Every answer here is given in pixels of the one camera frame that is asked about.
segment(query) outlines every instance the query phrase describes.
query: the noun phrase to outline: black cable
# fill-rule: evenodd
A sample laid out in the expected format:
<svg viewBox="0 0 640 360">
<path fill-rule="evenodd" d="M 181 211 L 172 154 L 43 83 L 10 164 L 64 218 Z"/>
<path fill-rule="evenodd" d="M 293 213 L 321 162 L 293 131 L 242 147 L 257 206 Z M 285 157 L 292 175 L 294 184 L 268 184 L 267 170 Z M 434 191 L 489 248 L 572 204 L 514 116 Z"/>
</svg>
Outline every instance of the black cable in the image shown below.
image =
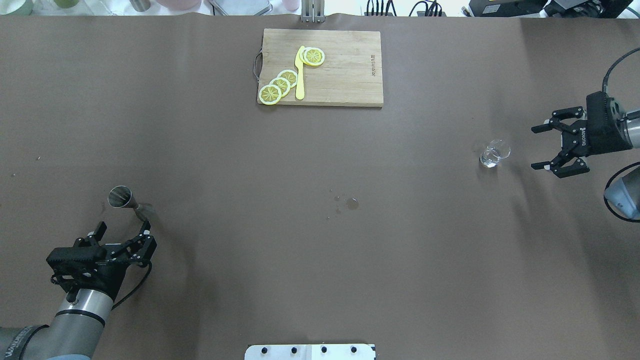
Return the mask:
<svg viewBox="0 0 640 360">
<path fill-rule="evenodd" d="M 418 1 L 409 12 L 409 16 L 413 14 L 416 6 L 418 6 L 419 4 L 424 4 L 424 16 L 442 16 L 442 5 L 438 4 L 437 0 Z"/>
<path fill-rule="evenodd" d="M 398 16 L 398 14 L 396 14 L 396 6 L 394 5 L 394 0 L 388 0 L 387 1 L 387 10 L 385 11 L 385 15 L 389 16 L 389 5 L 393 8 L 394 10 L 394 16 Z"/>
<path fill-rule="evenodd" d="M 618 170 L 617 173 L 613 174 L 613 176 L 611 178 L 609 178 L 609 181 L 607 181 L 607 184 L 604 186 L 604 190 L 606 191 L 610 186 L 611 183 L 623 172 L 629 170 L 632 167 L 638 166 L 640 165 L 640 161 L 638 161 L 637 163 L 633 163 L 631 165 L 627 165 L 626 167 L 623 167 L 622 169 Z M 624 220 L 626 222 L 640 222 L 640 220 L 635 220 L 635 219 L 631 219 L 631 218 L 625 218 L 621 215 L 619 215 L 617 212 L 613 211 L 613 209 L 611 208 L 611 205 L 609 205 L 609 201 L 607 200 L 607 198 L 602 195 L 602 198 L 604 199 L 604 204 L 605 206 L 607 206 L 607 209 L 609 209 L 609 211 L 615 215 L 616 218 L 620 219 L 620 220 Z"/>
<path fill-rule="evenodd" d="M 617 59 L 616 62 L 613 63 L 613 65 L 611 65 L 609 70 L 607 70 L 607 74 L 602 79 L 602 92 L 607 92 L 607 83 L 609 82 L 609 75 L 611 75 L 611 72 L 613 71 L 613 68 L 615 68 L 617 64 L 621 63 L 622 60 L 624 60 L 627 56 L 629 56 L 629 55 L 631 55 L 633 53 L 636 53 L 638 51 L 640 51 L 640 47 L 636 47 L 635 49 L 629 51 L 628 53 L 624 54 L 623 56 L 620 56 L 620 58 Z"/>
<path fill-rule="evenodd" d="M 118 301 L 117 303 L 115 303 L 115 305 L 113 305 L 111 307 L 111 310 L 114 310 L 116 307 L 120 306 L 123 302 L 125 302 L 125 300 L 127 300 L 138 289 L 140 289 L 140 286 L 142 286 L 142 284 L 145 283 L 145 280 L 147 280 L 147 277 L 149 277 L 149 274 L 151 274 L 151 268 L 153 267 L 153 264 L 151 263 L 151 261 L 149 261 L 149 260 L 135 261 L 135 263 L 145 263 L 145 264 L 147 264 L 147 266 L 148 266 L 147 273 L 145 274 L 145 276 L 142 277 L 142 280 L 140 280 L 138 285 L 136 285 L 136 287 L 133 288 L 133 290 L 131 290 L 128 294 L 124 295 L 124 297 L 122 299 L 120 299 L 120 301 Z"/>
<path fill-rule="evenodd" d="M 415 10 L 415 7 L 418 6 L 419 4 L 424 4 L 424 12 L 425 13 L 427 12 L 427 10 L 429 10 L 429 4 L 426 1 L 418 1 L 417 3 L 415 3 L 415 5 L 411 9 L 411 11 L 409 12 L 409 16 L 411 16 L 413 14 L 413 11 Z"/>
<path fill-rule="evenodd" d="M 637 11 L 635 11 L 634 9 L 627 7 L 627 10 L 629 10 L 630 12 L 632 12 L 635 16 L 638 17 L 638 19 L 640 19 L 640 13 L 638 13 Z"/>
<path fill-rule="evenodd" d="M 436 0 L 433 1 L 433 3 L 431 4 L 431 6 L 429 6 L 429 11 L 428 13 L 424 14 L 425 16 L 435 16 L 434 15 L 434 11 L 435 9 L 437 9 L 438 3 Z"/>
</svg>

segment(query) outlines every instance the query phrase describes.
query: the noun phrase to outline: brown table surface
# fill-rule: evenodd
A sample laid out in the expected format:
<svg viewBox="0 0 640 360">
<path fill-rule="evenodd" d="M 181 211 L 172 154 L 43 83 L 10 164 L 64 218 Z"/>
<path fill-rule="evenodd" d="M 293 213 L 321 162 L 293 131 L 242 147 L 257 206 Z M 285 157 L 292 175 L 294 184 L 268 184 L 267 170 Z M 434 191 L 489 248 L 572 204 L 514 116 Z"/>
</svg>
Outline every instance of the brown table surface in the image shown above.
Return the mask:
<svg viewBox="0 0 640 360">
<path fill-rule="evenodd" d="M 298 21 L 0 18 L 1 325 L 51 321 L 53 247 L 99 220 L 106 242 L 136 232 L 106 204 L 126 184 L 156 209 L 159 247 L 96 360 L 322 341 L 375 343 L 380 359 L 640 354 L 640 225 L 602 202 L 638 152 L 568 179 L 529 167 L 559 150 L 557 131 L 529 128 L 584 105 L 639 21 Z M 264 28 L 380 31 L 384 107 L 256 104 Z M 636 56 L 609 82 L 629 109 L 639 76 Z M 499 137 L 511 157 L 481 168 Z"/>
</svg>

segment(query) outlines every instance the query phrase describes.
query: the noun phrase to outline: cutting board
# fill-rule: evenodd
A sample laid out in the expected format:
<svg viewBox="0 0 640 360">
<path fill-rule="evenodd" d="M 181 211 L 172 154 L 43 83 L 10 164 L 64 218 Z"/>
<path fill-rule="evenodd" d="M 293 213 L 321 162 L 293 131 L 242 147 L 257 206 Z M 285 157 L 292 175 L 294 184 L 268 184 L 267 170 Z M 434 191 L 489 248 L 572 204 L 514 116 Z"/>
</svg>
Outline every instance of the cutting board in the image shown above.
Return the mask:
<svg viewBox="0 0 640 360">
<path fill-rule="evenodd" d="M 297 100 L 293 89 L 277 105 L 382 107 L 379 31 L 265 29 L 258 89 L 284 69 L 297 72 L 294 59 L 302 45 L 322 49 L 324 63 L 305 65 L 304 99 Z"/>
</svg>

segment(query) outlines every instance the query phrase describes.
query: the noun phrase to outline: metal jigger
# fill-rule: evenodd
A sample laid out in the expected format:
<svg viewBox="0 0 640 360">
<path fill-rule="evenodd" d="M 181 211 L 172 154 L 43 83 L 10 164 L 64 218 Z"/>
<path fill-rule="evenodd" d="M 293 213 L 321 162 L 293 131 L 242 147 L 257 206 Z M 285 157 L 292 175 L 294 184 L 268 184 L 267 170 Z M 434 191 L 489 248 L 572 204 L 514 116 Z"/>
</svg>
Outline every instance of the metal jigger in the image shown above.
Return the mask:
<svg viewBox="0 0 640 360">
<path fill-rule="evenodd" d="M 151 2 L 149 0 L 129 0 L 129 2 L 131 3 L 131 6 L 133 6 L 133 10 L 136 10 L 139 13 L 149 10 L 151 7 Z"/>
<path fill-rule="evenodd" d="M 148 216 L 144 214 L 145 207 L 138 204 L 131 193 L 131 189 L 124 185 L 118 185 L 109 192 L 109 205 L 116 209 L 132 208 L 138 219 L 142 221 L 148 220 Z"/>
</svg>

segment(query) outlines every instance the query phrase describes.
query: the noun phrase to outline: yellow knife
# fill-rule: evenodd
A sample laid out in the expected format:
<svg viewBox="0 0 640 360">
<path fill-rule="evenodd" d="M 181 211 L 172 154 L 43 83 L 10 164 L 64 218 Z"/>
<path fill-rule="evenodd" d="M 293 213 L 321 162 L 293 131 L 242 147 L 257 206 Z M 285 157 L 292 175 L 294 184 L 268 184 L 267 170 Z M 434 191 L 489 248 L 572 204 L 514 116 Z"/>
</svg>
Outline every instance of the yellow knife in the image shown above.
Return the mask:
<svg viewBox="0 0 640 360">
<path fill-rule="evenodd" d="M 298 100 L 302 100 L 305 98 L 305 78 L 302 74 L 302 68 L 305 66 L 305 64 L 302 62 L 302 59 L 300 58 L 300 54 L 304 50 L 305 50 L 305 46 L 302 45 L 298 49 L 298 53 L 296 54 L 296 61 L 294 62 L 294 64 L 296 65 L 296 68 L 298 69 L 298 84 L 296 85 L 296 99 Z"/>
</svg>

